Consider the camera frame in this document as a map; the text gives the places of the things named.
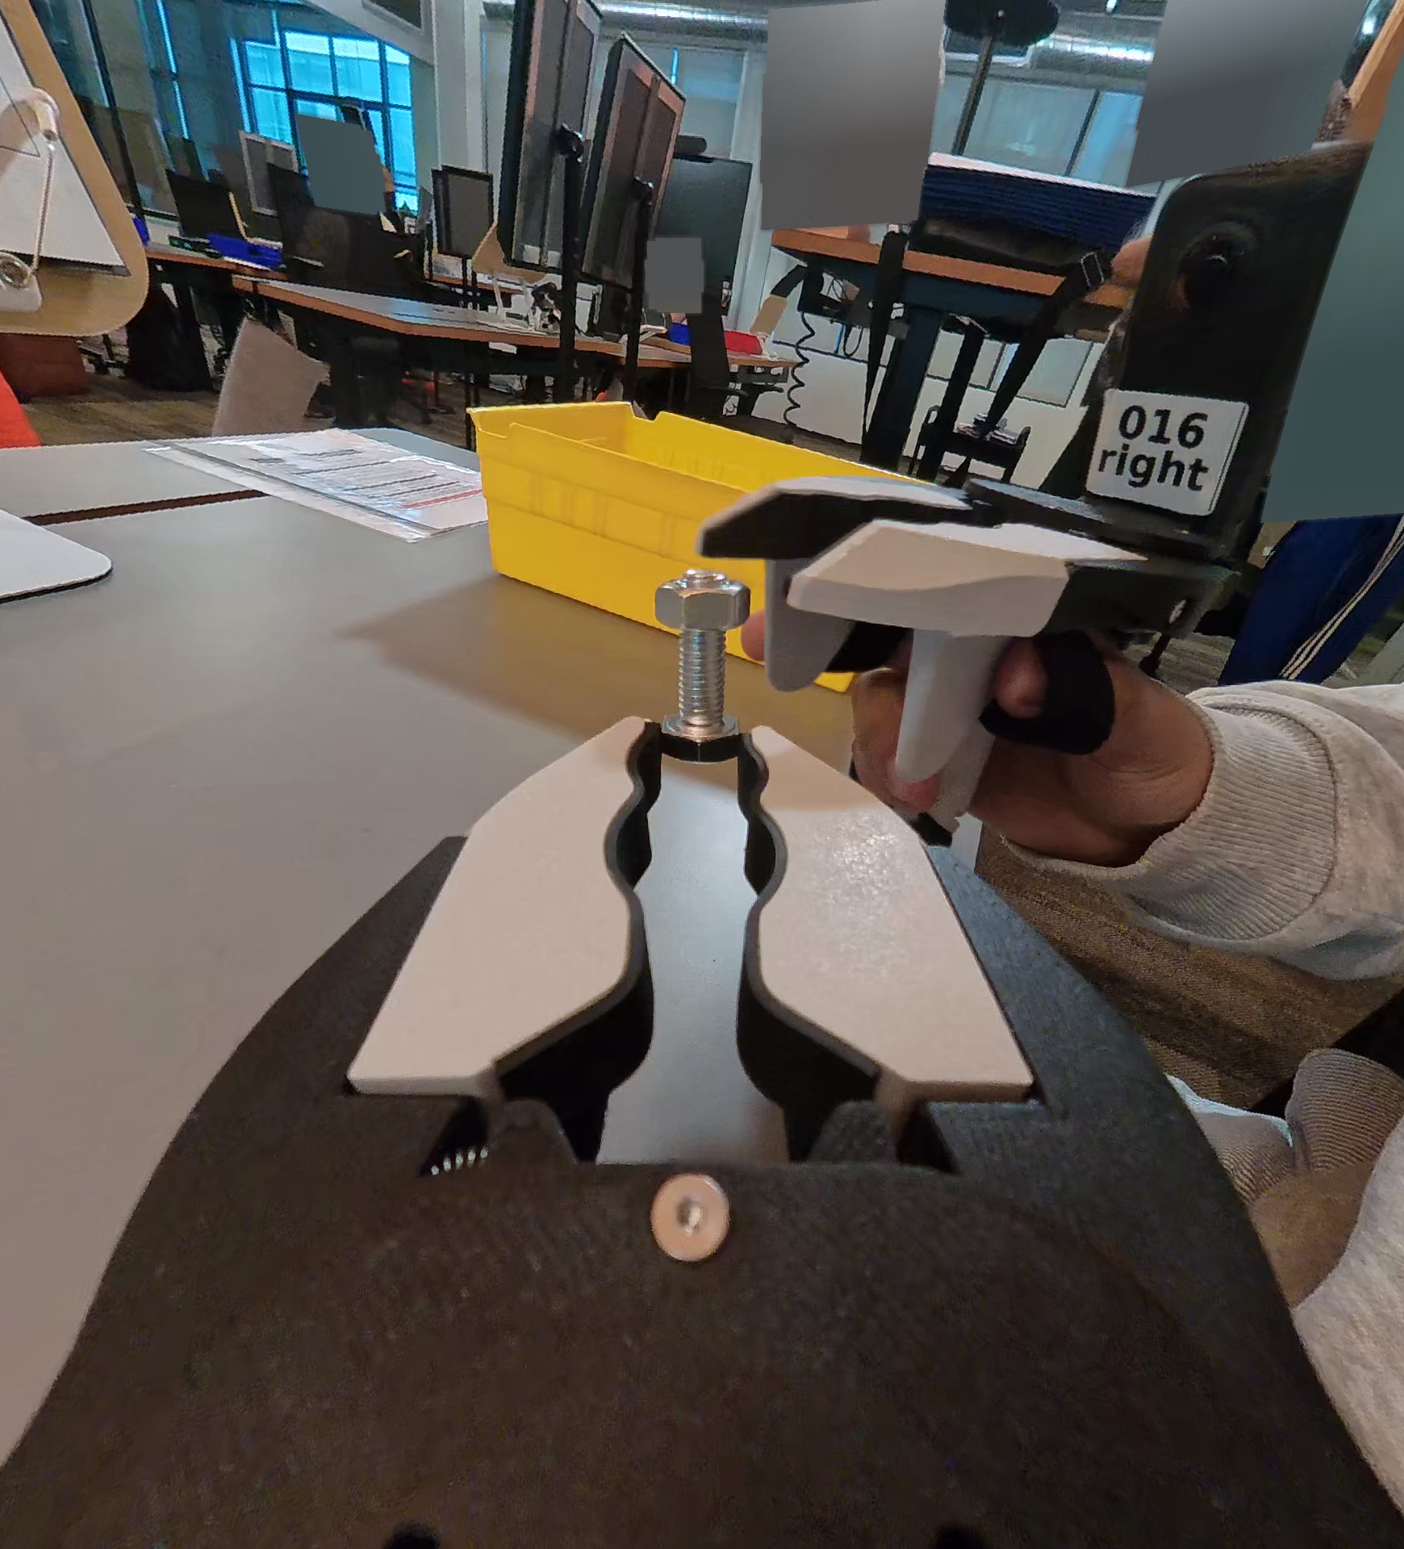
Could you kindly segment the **brown bag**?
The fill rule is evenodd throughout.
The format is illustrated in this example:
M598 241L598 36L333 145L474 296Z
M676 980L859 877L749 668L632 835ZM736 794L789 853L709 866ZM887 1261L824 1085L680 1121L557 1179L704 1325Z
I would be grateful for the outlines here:
M14 401L87 392L87 361L72 337L0 337L0 375Z

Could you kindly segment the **yellow plastic bin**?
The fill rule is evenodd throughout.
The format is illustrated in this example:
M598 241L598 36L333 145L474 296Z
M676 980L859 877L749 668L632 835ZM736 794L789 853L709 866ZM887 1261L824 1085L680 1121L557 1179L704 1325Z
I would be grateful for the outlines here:
M474 408L490 571L655 624L655 588L692 571L698 524L794 474L872 474L709 422L632 401Z

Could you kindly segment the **grey board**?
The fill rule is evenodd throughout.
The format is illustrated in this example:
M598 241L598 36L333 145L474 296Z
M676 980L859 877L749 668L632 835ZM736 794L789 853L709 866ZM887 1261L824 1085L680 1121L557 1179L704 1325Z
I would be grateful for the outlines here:
M317 359L248 316L227 345L214 438L296 438L317 387L330 387Z

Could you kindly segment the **grey desk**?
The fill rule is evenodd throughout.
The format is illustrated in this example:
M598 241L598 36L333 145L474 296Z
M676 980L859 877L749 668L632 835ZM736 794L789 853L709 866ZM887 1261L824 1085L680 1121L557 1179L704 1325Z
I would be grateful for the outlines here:
M731 1059L741 819L665 766L655 1053L574 1203L428 1173L349 1063L500 794L669 693L669 643L484 536L287 499L56 524L109 583L0 607L0 1543L900 1543L784 1314L698 1332L651 1155L784 1155Z

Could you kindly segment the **monitor on pole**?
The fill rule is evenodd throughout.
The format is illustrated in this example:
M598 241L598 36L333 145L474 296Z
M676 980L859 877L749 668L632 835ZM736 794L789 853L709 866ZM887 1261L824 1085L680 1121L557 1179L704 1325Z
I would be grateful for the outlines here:
M623 396L636 401L651 230L665 201L690 93L636 39L617 39L580 177L580 281L624 288Z
M574 396L580 161L598 3L520 0L510 36L510 101L500 154L500 248L510 266L551 272L551 401Z

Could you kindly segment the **black monitor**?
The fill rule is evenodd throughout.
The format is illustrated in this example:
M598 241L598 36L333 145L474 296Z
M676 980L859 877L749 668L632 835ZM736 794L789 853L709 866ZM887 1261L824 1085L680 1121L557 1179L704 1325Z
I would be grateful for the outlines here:
M655 213L655 241L698 241L704 296L731 288L749 177L752 177L749 161L669 154L665 201Z

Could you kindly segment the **steel bolt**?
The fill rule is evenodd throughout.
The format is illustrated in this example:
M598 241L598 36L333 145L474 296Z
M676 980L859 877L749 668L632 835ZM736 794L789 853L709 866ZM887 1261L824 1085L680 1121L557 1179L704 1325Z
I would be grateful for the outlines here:
M657 721L657 753L690 766L736 753L736 721L725 716L725 631L676 631L676 712Z

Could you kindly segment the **person's right forearm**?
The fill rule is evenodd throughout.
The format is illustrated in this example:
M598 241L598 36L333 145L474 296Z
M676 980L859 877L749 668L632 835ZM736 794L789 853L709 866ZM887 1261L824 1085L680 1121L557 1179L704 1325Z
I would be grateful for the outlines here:
M1053 863L1154 932L1312 980L1404 971L1404 684L1184 693L1212 739L1201 807L1127 866Z

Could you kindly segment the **steel hex nut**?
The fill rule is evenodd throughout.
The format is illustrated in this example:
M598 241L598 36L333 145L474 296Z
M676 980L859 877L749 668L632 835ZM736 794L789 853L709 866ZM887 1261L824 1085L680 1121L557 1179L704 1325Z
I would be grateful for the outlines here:
M722 571L680 571L655 588L655 621L669 631L736 631L749 621L749 588Z

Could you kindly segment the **blue jacket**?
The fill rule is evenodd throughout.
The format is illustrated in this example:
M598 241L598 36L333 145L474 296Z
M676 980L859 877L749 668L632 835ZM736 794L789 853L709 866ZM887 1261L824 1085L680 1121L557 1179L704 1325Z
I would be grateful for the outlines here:
M1404 517L1301 519L1276 541L1212 684L1323 684L1400 593Z

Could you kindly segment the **long office desk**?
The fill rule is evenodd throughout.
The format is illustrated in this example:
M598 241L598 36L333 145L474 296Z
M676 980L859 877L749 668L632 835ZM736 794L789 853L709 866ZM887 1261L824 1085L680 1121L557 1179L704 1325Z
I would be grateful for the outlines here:
M232 288L307 324L330 369L330 422L341 429L378 426L378 408L361 408L358 341L371 337L417 341L428 375L520 375L550 379L551 396L568 396L568 387L580 379L598 387L617 375L624 375L632 387L655 375L692 375L692 350L676 341L641 341L632 359L624 341L574 337L568 345L557 345L557 337L445 303L292 285L276 272L232 272Z

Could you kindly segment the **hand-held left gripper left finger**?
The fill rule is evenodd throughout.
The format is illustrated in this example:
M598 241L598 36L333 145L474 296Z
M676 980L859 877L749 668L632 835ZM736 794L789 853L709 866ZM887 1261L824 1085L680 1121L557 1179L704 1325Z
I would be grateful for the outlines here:
M608 835L651 730L624 716L481 813L349 1068L358 1098L505 1098L623 992L636 924Z

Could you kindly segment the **black office chair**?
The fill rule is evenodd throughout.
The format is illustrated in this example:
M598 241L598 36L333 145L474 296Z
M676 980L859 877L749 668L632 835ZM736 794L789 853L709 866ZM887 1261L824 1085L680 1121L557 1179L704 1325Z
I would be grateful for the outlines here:
M690 314L690 392L680 392L690 422L741 429L752 422L752 401L764 392L784 392L784 379L789 379L789 359L774 359L774 350L731 359L722 314L718 309Z

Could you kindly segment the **person's right hand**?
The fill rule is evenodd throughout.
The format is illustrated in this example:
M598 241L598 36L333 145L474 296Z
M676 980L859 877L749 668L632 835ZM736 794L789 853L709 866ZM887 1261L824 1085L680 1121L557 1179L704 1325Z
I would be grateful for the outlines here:
M849 766L900 819L939 819L939 776L897 769L906 654L900 643L887 668L849 684ZM1096 654L1112 677L1112 739L1089 753L987 741L970 819L1053 863L1127 866L1201 807L1212 739L1184 693L1142 677L1099 636Z

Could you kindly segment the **person's striped shirt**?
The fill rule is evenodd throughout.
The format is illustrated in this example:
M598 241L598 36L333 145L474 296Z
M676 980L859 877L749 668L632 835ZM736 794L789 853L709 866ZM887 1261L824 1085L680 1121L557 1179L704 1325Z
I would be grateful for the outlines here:
M1197 1098L1184 1080L1176 1080L1176 1098L1197 1121L1201 1142L1212 1144L1217 1169L1232 1173L1234 1197L1251 1210L1264 1190L1297 1173L1293 1127L1276 1114L1248 1114Z

